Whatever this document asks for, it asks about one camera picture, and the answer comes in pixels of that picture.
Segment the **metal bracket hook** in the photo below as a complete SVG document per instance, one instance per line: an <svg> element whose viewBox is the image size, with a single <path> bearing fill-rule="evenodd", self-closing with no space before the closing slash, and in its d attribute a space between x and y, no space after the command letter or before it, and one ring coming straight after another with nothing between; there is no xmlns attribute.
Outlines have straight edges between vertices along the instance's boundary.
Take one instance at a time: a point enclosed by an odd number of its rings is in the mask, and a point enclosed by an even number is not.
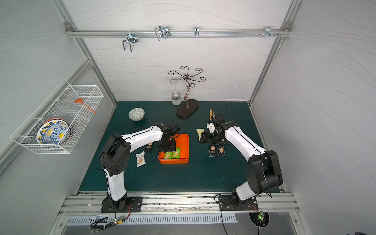
<svg viewBox="0 0 376 235"><path fill-rule="evenodd" d="M279 37L280 33L273 33L271 27L268 26L265 29L264 33L261 33L261 34L255 33L255 36L256 37L261 37L262 36L263 38L275 38L275 37Z"/></svg>

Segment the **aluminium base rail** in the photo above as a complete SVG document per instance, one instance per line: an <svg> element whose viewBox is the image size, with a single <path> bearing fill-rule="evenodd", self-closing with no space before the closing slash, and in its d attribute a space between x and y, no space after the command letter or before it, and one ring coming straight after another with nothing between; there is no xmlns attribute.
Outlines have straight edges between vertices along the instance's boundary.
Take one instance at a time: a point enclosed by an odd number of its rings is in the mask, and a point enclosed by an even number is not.
<svg viewBox="0 0 376 235"><path fill-rule="evenodd" d="M219 205L215 198L218 192L128 192L129 197L142 197L141 214L216 213ZM60 216L99 215L106 192L88 191L67 196ZM300 207L292 193L263 193L255 197L258 207L264 212L299 212Z"/></svg>

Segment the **white cookie packet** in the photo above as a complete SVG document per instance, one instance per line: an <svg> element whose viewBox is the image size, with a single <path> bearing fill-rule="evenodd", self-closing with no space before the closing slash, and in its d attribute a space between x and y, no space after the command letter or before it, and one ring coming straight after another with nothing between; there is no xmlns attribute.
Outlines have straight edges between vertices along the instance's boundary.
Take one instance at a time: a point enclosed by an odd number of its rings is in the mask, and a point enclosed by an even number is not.
<svg viewBox="0 0 376 235"><path fill-rule="evenodd" d="M136 154L136 158L137 158L137 167L140 167L146 164L144 151L142 153Z"/></svg>

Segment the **orange storage box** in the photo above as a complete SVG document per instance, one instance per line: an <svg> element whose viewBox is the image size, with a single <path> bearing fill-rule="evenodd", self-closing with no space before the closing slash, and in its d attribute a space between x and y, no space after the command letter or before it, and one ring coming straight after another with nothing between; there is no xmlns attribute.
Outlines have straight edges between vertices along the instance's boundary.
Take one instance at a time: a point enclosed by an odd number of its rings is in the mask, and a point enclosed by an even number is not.
<svg viewBox="0 0 376 235"><path fill-rule="evenodd" d="M180 148L180 159L164 159L164 152L158 155L161 164L187 164L189 162L189 135L176 134L175 135L176 148Z"/></svg>

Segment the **dark metal cup stand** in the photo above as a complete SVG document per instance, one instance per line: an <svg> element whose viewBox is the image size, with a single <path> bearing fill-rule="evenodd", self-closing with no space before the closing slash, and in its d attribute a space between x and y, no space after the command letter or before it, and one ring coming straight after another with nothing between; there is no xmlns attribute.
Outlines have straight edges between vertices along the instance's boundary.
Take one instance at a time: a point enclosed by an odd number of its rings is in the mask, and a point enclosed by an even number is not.
<svg viewBox="0 0 376 235"><path fill-rule="evenodd" d="M199 102L195 99L190 99L190 91L192 88L196 86L195 83L201 83L205 82L206 78L203 76L200 76L203 72L202 69L197 68L195 69L194 73L190 74L190 69L188 66L183 65L180 67L182 71L185 71L184 74L181 74L180 72L176 70L170 70L168 72L169 76L175 76L179 75L181 78L175 79L175 81L183 80L185 82L186 86L186 93L184 95L184 104L182 104L176 111L176 114L180 118L187 118L190 116L194 111L196 111L199 107Z"/></svg>

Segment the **metal double hook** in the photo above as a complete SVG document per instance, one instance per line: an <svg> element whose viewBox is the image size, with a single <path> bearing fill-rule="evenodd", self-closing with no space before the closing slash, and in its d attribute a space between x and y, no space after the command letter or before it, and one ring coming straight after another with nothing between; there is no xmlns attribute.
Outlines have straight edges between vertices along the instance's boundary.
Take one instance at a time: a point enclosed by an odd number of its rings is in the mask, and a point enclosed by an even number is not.
<svg viewBox="0 0 376 235"><path fill-rule="evenodd" d="M127 48L129 48L129 50L132 52L137 42L137 35L129 31L128 34L126 34L125 40L122 41L123 50L125 51Z"/></svg>

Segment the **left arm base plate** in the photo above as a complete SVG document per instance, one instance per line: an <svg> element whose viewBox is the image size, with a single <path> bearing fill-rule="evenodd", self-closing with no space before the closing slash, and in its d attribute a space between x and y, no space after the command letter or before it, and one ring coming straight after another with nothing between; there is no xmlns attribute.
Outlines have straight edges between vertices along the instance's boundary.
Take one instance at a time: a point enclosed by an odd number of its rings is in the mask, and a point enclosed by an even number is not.
<svg viewBox="0 0 376 235"><path fill-rule="evenodd" d="M107 196L102 201L101 213L115 212L140 212L142 208L143 197L124 197L119 201L114 201Z"/></svg>

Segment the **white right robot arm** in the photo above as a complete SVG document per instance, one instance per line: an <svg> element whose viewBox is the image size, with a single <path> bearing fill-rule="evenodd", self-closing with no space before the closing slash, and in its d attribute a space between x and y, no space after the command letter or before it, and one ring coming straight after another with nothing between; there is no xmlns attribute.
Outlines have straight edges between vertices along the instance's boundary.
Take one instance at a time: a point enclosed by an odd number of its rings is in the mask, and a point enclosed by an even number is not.
<svg viewBox="0 0 376 235"><path fill-rule="evenodd" d="M278 154L266 150L251 140L233 120L226 121L222 113L215 113L201 134L202 144L215 146L231 143L248 163L246 181L233 193L234 200L245 201L283 184Z"/></svg>

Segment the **black cookie packet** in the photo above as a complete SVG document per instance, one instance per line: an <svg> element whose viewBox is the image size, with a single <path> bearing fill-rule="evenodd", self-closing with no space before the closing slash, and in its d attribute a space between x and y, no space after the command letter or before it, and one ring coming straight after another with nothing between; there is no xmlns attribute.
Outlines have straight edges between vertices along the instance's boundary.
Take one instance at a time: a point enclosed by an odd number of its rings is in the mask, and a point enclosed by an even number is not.
<svg viewBox="0 0 376 235"><path fill-rule="evenodd" d="M151 153L153 148L153 143L148 143L146 145L145 151Z"/></svg>
<svg viewBox="0 0 376 235"><path fill-rule="evenodd" d="M217 155L218 155L218 156L226 156L226 152L225 152L225 147L224 147L224 145L219 145L219 146L217 147L217 149L218 149L218 152L217 152Z"/></svg>
<svg viewBox="0 0 376 235"><path fill-rule="evenodd" d="M209 146L209 157L217 157L217 149L215 145Z"/></svg>

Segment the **green cookie packet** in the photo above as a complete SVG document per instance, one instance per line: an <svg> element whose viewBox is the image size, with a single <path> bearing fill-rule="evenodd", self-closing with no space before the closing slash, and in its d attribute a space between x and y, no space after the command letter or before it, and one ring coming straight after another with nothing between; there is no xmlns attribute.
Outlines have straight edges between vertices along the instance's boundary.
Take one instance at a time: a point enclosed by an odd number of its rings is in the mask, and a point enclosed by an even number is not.
<svg viewBox="0 0 376 235"><path fill-rule="evenodd" d="M173 152L166 152L166 153L164 154L164 159L171 159L172 156L173 156Z"/></svg>
<svg viewBox="0 0 376 235"><path fill-rule="evenodd" d="M180 152L181 152L181 149L177 147L176 150L174 152L172 152L171 158L172 159L180 159Z"/></svg>

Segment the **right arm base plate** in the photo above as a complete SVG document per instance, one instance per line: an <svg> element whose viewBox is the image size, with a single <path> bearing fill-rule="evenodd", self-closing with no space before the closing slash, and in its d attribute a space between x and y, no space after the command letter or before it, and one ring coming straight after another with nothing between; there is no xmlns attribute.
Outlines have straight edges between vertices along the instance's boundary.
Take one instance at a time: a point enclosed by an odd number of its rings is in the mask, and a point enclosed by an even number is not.
<svg viewBox="0 0 376 235"><path fill-rule="evenodd" d="M222 212L226 211L257 211L258 202L255 197L251 197L244 201L236 198L234 194L222 195L217 194L214 197L215 202L219 205Z"/></svg>

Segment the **clear wine glass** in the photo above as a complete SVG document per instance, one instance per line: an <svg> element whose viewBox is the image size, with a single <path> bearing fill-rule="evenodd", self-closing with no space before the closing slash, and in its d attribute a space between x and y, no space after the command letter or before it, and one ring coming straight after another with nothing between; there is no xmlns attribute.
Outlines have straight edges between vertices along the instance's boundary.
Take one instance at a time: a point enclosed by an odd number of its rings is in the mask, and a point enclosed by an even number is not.
<svg viewBox="0 0 376 235"><path fill-rule="evenodd" d="M177 90L177 85L179 84L179 80L171 79L170 84L174 86L174 91L171 94L172 104L175 106L179 106L181 104L181 94Z"/></svg>

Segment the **aluminium top rail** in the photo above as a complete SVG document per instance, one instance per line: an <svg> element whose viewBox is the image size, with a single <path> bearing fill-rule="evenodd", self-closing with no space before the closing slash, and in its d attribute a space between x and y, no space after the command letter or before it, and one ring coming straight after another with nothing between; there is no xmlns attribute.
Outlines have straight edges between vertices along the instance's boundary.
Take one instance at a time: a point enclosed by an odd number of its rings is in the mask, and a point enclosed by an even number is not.
<svg viewBox="0 0 376 235"><path fill-rule="evenodd" d="M203 29L200 28L199 38L253 38L255 33L264 33L265 29ZM129 30L76 30L66 32L69 38L126 38ZM157 38L154 30L131 30L139 39ZM169 38L195 38L194 29L171 29ZM291 30L272 29L273 33L280 33L279 37L289 37Z"/></svg>

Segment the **green patterned bowl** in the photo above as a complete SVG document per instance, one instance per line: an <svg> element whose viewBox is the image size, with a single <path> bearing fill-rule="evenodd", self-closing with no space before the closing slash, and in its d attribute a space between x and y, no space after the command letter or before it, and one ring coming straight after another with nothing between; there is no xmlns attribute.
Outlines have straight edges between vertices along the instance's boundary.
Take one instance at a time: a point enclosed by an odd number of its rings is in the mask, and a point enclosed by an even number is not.
<svg viewBox="0 0 376 235"><path fill-rule="evenodd" d="M132 121L141 121L145 117L145 110L143 108L134 108L129 112L128 117Z"/></svg>

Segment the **yellow cookie packet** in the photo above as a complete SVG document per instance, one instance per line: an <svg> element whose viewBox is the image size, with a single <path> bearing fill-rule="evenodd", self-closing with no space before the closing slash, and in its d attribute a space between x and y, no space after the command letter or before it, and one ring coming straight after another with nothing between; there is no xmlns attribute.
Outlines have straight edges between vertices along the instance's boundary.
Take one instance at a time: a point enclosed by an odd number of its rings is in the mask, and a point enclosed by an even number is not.
<svg viewBox="0 0 376 235"><path fill-rule="evenodd" d="M198 134L198 140L200 141L201 140L201 136L202 136L202 134L204 133L204 129L197 129L196 130L196 132L197 132L197 134Z"/></svg>

